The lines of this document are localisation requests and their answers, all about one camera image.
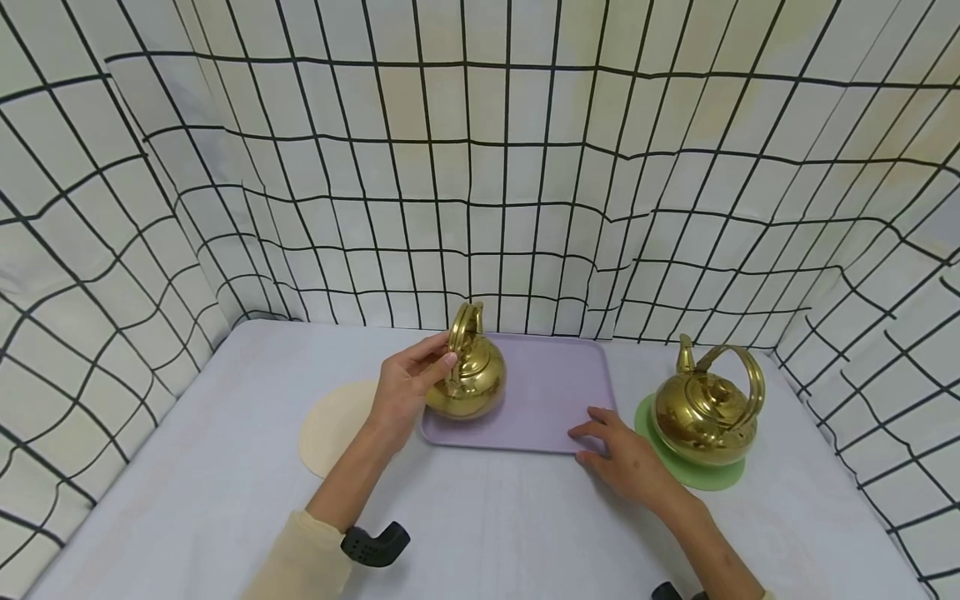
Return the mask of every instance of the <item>finger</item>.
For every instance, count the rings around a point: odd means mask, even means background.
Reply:
[[[430,365],[434,364],[435,362],[443,358],[444,354],[446,354],[446,348],[442,348],[436,352],[431,352],[430,355],[427,356],[426,358],[419,360],[413,365],[410,365],[409,367],[407,367],[407,372],[410,373],[411,377],[416,377],[417,375],[421,374],[424,370],[426,370],[427,367],[429,367]]]
[[[612,410],[600,408],[599,406],[588,406],[587,414],[590,418],[605,425],[616,425],[622,422],[620,417]]]
[[[424,338],[413,344],[406,350],[401,350],[397,354],[394,354],[395,359],[399,359],[404,364],[411,364],[417,361],[423,360],[431,353],[436,352],[446,346],[446,342],[450,339],[449,331],[441,331],[435,335],[431,335],[428,338]]]
[[[596,452],[586,452],[584,450],[577,452],[575,456],[578,463],[600,475],[602,479],[607,479],[611,467],[610,459],[606,459]]]
[[[595,420],[588,420],[586,423],[579,424],[567,431],[566,435],[573,439],[583,438],[584,436],[592,436],[606,442],[610,436],[610,429],[608,429],[603,423],[598,423]]]
[[[426,392],[430,389],[430,386],[446,377],[446,374],[450,372],[450,369],[452,369],[455,364],[457,364],[456,352],[448,352],[444,354],[440,360],[424,369],[421,374],[414,377],[414,381],[417,383],[421,392]]]

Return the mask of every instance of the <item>black wrist device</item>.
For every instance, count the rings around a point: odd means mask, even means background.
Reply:
[[[410,543],[410,535],[403,526],[392,522],[376,538],[360,527],[350,527],[340,544],[349,559],[365,566],[393,564],[403,549]]]

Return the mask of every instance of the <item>white table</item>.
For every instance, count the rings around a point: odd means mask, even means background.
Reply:
[[[35,587],[31,600],[239,595],[319,480],[297,454],[315,400],[423,332],[256,321],[238,327]],[[625,420],[674,349],[605,344]],[[743,479],[701,494],[780,600],[925,598],[773,363]],[[716,370],[746,386],[736,357]],[[435,447],[415,436],[360,525],[413,542],[390,568],[354,570],[345,598],[644,599],[699,590],[680,548],[569,456]]]

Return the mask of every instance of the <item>green coaster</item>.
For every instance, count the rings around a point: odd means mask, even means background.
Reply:
[[[657,430],[654,429],[654,425],[650,421],[652,418],[650,405],[653,404],[653,401],[654,395],[650,394],[637,406],[634,415],[634,430],[650,440],[650,444],[657,451],[666,469],[673,473],[677,481],[688,488],[717,492],[729,488],[740,480],[746,459],[725,467],[701,467],[677,456],[673,450],[667,447],[660,436],[657,435]]]

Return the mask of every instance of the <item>purple tray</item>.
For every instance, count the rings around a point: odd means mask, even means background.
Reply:
[[[507,364],[500,405],[477,420],[439,417],[429,409],[420,432],[432,444],[573,454],[598,442],[571,440],[566,430],[589,420],[588,406],[616,411],[607,357],[576,338],[491,333]]]

